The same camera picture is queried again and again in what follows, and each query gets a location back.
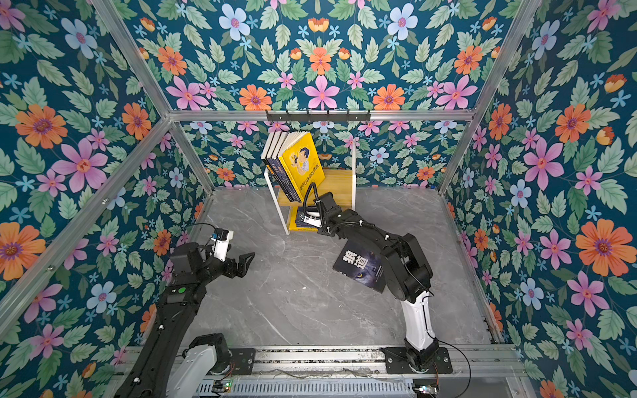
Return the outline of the navy book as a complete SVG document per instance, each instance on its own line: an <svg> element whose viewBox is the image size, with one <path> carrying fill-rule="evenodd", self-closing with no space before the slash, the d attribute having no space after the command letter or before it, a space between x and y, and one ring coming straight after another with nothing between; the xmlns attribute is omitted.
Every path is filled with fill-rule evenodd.
<svg viewBox="0 0 637 398"><path fill-rule="evenodd" d="M315 231L317 229L316 226L306 221L305 213L301 207L297 208L291 228L295 231Z"/></svg>

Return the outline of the dark wolf cover book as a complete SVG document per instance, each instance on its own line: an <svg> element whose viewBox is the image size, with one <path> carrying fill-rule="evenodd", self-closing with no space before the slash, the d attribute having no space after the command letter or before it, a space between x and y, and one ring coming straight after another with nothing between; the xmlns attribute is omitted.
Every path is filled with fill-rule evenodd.
<svg viewBox="0 0 637 398"><path fill-rule="evenodd" d="M352 240L345 243L334 262L333 270L378 293L385 290L386 281L381 260Z"/></svg>

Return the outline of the purple old man book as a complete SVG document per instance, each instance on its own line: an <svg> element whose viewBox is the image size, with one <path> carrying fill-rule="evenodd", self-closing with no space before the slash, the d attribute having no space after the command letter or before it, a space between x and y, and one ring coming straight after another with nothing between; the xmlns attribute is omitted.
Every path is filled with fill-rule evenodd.
<svg viewBox="0 0 637 398"><path fill-rule="evenodd" d="M293 138L293 134L289 132L281 132L277 144L273 150L273 154L270 157L271 164L277 168L278 174L281 180L285 183L291 199L290 202L300 202L300 195L298 194L293 180L288 173L288 169L285 166L284 152L289 146L289 141Z"/></svg>
<svg viewBox="0 0 637 398"><path fill-rule="evenodd" d="M265 161L273 172L277 182L280 185L281 190L285 194L289 202L297 202L299 196L295 192L292 186L291 180L283 168L283 164L279 159L279 152L283 149L283 144L287 138L287 132L273 133L272 139L269 140L269 145L265 153Z"/></svg>

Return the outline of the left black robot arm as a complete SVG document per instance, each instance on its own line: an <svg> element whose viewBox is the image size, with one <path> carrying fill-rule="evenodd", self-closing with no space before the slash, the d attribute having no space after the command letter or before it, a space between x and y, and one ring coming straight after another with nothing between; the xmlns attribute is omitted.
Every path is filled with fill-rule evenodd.
<svg viewBox="0 0 637 398"><path fill-rule="evenodd" d="M254 258L253 252L236 260L227 258L216 254L210 245L194 242L177 247L171 255L174 283L162 294L146 343L114 395L193 397L207 373L224 373L232 364L232 355L221 333L195 338L179 368L174 370L173 366L207 286L220 277L245 277Z"/></svg>

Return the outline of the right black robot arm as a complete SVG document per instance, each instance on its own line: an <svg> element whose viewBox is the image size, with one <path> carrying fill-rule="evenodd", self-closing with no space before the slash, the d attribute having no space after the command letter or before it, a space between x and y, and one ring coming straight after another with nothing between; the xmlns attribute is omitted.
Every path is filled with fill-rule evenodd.
<svg viewBox="0 0 637 398"><path fill-rule="evenodd" d="M315 196L320 235L352 241L380 260L386 286L401 302L406 322L406 361L414 371L425 371L435 360L440 342L429 309L433 270L418 240L412 234L386 232L354 210L343 210L331 192L320 195L313 183L305 194L310 195Z"/></svg>

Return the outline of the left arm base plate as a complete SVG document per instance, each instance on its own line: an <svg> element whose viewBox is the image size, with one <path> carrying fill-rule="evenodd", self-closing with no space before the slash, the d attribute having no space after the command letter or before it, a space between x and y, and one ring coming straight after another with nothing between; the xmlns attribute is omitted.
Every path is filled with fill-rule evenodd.
<svg viewBox="0 0 637 398"><path fill-rule="evenodd" d="M254 348L231 348L223 351L209 376L244 376L252 374L255 365L256 350Z"/></svg>

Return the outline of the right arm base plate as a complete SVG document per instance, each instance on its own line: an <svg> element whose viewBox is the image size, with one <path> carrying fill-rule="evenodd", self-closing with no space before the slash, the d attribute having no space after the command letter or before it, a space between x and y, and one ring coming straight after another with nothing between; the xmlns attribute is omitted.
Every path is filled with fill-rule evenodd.
<svg viewBox="0 0 637 398"><path fill-rule="evenodd" d="M431 356L423 356L411 349L388 347L382 348L385 356L385 367L388 374L451 374L452 361L446 348L438 348Z"/></svg>

